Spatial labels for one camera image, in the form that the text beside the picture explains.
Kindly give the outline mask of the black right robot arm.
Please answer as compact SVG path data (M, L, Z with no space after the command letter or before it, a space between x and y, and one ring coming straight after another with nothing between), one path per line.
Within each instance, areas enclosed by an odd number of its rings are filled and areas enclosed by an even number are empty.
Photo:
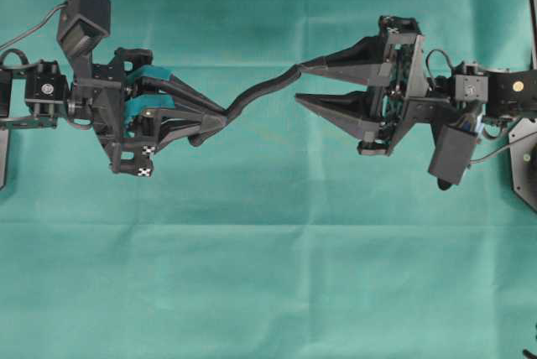
M300 67L305 74L364 85L365 90L295 97L357 139L359 153L390 155L417 123L474 131L480 122L506 127L517 118L536 117L535 70L460 63L448 66L448 76L433 76L415 19L382 16L378 27L377 35Z

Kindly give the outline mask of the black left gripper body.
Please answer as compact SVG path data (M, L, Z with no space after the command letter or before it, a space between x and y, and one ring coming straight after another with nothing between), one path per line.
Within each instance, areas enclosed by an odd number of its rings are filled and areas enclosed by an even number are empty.
M127 140L125 101L128 96L126 63L134 69L151 63L148 49L119 48L107 64L92 62L92 52L69 59L74 76L66 97L67 118L71 124L87 120L110 161L115 174L149 177L154 169L144 141Z

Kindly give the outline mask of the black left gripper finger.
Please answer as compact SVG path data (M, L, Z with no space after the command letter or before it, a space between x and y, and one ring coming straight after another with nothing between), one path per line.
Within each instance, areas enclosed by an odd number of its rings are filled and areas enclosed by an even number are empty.
M191 107L199 112L222 114L222 107L220 105L182 81L165 81L151 77L142 77L137 80L137 83L143 90L153 87L171 95L177 104Z
M197 135L214 133L227 125L227 119L219 112L197 111L186 107L145 108L142 118L150 122L150 137L157 148L164 148L171 142Z

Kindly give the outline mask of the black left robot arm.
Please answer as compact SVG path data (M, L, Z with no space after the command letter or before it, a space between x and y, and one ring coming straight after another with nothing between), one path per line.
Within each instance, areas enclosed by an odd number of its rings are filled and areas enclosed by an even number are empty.
M168 70L148 49L116 50L90 77L68 81L56 61L1 69L1 128L55 128L59 119L91 129L115 174L149 177L152 156L179 138L214 133L227 115Z

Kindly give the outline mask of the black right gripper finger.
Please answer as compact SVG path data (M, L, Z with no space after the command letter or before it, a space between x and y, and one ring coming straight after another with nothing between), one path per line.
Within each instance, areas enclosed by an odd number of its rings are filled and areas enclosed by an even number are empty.
M346 95L316 95L299 93L295 100L319 117L362 141L374 141L380 120L370 115L368 94L353 91Z
M386 61L386 42L365 37L350 48L303 62L301 72L365 86L387 86L393 63Z

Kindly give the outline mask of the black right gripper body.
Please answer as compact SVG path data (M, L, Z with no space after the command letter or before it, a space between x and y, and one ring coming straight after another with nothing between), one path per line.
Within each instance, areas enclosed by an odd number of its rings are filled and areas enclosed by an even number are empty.
M415 124L431 125L436 137L456 116L424 71L424 42L414 18L382 15L378 33L356 43L356 83L366 86L357 108L359 154L389 156Z

